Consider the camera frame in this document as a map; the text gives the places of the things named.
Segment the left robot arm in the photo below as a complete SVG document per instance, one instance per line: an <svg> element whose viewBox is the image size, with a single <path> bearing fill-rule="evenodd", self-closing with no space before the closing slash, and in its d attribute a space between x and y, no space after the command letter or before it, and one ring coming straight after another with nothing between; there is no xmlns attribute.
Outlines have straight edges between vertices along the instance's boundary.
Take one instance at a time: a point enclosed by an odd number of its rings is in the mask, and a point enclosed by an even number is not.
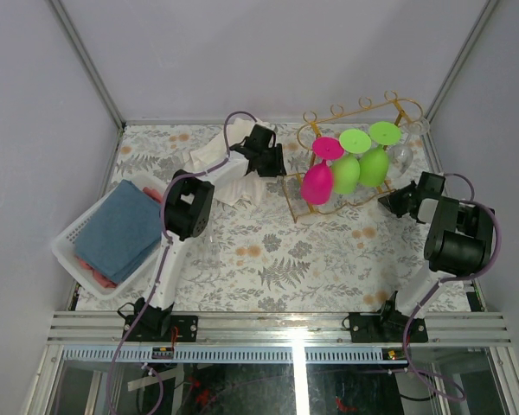
<svg viewBox="0 0 519 415"><path fill-rule="evenodd" d="M181 269L191 245L208 225L215 191L251 173L262 178L286 174L282 144L274 130L255 123L242 139L230 144L224 125L222 136L220 156L199 172L178 170L163 194L156 276L134 304L136 319L143 321L142 330L153 341L162 341L171 333L170 315Z"/></svg>

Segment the magenta plastic wine glass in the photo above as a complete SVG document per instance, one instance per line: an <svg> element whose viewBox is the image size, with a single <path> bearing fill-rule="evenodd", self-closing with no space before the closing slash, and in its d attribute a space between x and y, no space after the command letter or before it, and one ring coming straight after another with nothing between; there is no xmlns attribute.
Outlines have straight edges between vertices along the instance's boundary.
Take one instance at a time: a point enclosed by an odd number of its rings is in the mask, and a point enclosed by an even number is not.
<svg viewBox="0 0 519 415"><path fill-rule="evenodd" d="M334 186L334 175L327 162L342 157L344 149L333 137L318 137L311 148L320 162L312 165L304 175L301 195L311 205L322 205L329 200Z"/></svg>

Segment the clear wine glass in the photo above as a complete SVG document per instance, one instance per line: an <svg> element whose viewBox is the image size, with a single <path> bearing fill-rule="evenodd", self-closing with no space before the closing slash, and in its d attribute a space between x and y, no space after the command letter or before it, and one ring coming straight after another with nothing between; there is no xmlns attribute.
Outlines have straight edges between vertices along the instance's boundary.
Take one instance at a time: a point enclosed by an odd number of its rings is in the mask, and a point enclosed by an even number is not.
<svg viewBox="0 0 519 415"><path fill-rule="evenodd" d="M388 150L388 178L397 179L403 176L413 161L413 150L409 142L414 137L420 137L430 130L430 124L425 118L406 123L401 127L403 139Z"/></svg>
<svg viewBox="0 0 519 415"><path fill-rule="evenodd" d="M202 238L202 262L211 269L221 267L221 247L213 233L205 233Z"/></svg>

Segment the gold wire wine glass rack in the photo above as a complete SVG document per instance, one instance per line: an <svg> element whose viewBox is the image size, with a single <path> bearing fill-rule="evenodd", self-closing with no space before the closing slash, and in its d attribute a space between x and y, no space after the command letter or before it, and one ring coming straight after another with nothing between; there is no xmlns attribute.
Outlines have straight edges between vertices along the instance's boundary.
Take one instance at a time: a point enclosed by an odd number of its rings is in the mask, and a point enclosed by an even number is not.
<svg viewBox="0 0 519 415"><path fill-rule="evenodd" d="M285 176L282 189L294 222L359 208L392 190L392 152L406 144L406 130L421 127L425 111L414 99L386 91L384 101L369 97L358 108L333 105L330 115L303 114L297 146L307 151L305 169Z"/></svg>

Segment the green plastic wine glass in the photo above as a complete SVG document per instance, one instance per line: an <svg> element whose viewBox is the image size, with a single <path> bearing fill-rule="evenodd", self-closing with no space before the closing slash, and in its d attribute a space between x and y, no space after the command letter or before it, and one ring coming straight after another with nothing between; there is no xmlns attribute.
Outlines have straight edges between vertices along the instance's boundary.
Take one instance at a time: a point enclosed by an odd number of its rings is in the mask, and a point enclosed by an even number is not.
<svg viewBox="0 0 519 415"><path fill-rule="evenodd" d="M333 191L347 195L355 191L359 180L361 168L357 156L369 150L372 142L369 135L359 129L342 132L338 141L346 154L330 166L334 176Z"/></svg>
<svg viewBox="0 0 519 415"><path fill-rule="evenodd" d="M393 123L380 121L369 127L368 135L377 146L366 151L359 160L359 183L366 187L379 187L385 181L389 167L385 148L400 141L401 131Z"/></svg>

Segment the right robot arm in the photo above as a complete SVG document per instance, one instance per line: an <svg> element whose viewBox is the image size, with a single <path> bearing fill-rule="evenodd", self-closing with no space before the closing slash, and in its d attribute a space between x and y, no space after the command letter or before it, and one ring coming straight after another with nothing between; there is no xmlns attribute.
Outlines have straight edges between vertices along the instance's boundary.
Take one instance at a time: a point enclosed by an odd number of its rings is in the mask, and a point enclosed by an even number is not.
<svg viewBox="0 0 519 415"><path fill-rule="evenodd" d="M445 179L453 176L467 182L470 199L444 195ZM424 172L417 182L378 199L395 217L408 215L430 226L423 248L425 263L378 311L376 327L383 339L400 339L407 332L407 320L421 317L445 284L477 278L496 261L501 248L497 218L492 209L474 201L474 196L472 183L463 175Z"/></svg>

